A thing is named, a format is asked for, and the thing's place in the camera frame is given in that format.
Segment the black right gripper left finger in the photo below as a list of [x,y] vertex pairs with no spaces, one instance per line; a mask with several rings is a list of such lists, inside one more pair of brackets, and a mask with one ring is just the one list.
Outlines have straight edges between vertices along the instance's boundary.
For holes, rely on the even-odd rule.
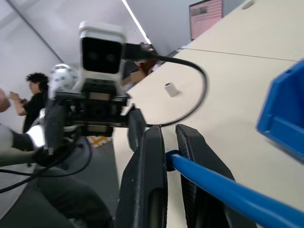
[[161,128],[144,132],[122,176],[114,228],[166,228],[168,181]]

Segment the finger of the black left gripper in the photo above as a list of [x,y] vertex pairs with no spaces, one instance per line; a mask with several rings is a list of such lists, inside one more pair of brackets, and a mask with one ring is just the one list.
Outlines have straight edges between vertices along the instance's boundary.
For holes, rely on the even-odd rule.
[[44,119],[44,149],[54,155],[68,144],[65,139],[66,101],[63,98],[48,100]]
[[141,143],[145,131],[145,119],[140,109],[135,108],[129,112],[128,142],[130,149],[135,152]]

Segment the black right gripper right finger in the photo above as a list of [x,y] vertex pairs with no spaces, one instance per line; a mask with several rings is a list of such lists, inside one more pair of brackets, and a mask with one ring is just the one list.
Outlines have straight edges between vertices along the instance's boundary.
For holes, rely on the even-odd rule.
[[[182,156],[234,180],[225,163],[206,143],[198,130],[179,124],[175,128]],[[229,208],[181,176],[187,228],[257,228],[255,222]]]

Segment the white coupler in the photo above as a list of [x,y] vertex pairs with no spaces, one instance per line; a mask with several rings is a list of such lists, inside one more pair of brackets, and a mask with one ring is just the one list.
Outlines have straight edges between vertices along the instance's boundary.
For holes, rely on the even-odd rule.
[[173,83],[166,83],[164,89],[170,97],[175,97],[180,93]]

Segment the blue plastic bin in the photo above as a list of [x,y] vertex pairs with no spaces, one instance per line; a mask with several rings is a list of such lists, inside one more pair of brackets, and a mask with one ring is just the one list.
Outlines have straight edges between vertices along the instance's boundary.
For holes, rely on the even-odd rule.
[[256,129],[304,163],[304,60],[271,82]]

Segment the person in black shirt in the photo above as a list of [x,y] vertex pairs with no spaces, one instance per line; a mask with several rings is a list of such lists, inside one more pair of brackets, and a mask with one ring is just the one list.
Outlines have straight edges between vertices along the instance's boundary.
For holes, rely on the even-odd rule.
[[18,116],[24,116],[25,120],[22,132],[26,133],[38,118],[40,110],[46,107],[48,98],[49,78],[43,73],[27,75],[26,81],[32,93],[30,100],[21,99],[17,93],[10,92],[9,98],[13,101]]

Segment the brown cardboard box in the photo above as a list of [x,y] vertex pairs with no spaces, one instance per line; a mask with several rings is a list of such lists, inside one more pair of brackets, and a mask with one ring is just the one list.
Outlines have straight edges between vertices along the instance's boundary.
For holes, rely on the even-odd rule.
[[123,68],[122,84],[125,91],[130,90],[137,83],[142,81],[146,75],[141,68],[133,61],[126,61]]

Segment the blurred pale bystander hand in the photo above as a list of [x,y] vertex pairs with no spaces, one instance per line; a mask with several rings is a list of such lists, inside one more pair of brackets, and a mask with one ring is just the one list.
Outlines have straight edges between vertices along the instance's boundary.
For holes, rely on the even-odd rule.
[[10,108],[10,101],[0,88],[0,113],[7,111]]

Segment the ceiling light strip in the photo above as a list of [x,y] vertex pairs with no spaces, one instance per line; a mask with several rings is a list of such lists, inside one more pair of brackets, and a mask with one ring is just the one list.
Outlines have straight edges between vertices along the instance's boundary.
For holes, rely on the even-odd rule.
[[132,12],[130,6],[128,5],[126,0],[121,0],[121,2],[123,3],[123,5],[126,7],[127,11],[129,12],[130,16],[132,17],[133,21],[135,22],[136,26],[138,27],[140,33],[142,34],[144,40],[146,41],[147,44],[151,45],[151,41],[148,38],[148,36],[146,35],[146,33],[144,32],[142,26],[140,25],[139,21],[137,20],[136,16],[134,15],[134,13]]

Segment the computer monitor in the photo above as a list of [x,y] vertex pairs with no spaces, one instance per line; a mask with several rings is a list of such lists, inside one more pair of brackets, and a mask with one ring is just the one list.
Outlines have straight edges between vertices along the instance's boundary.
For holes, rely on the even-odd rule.
[[202,0],[189,5],[190,39],[195,40],[223,18],[223,0]]

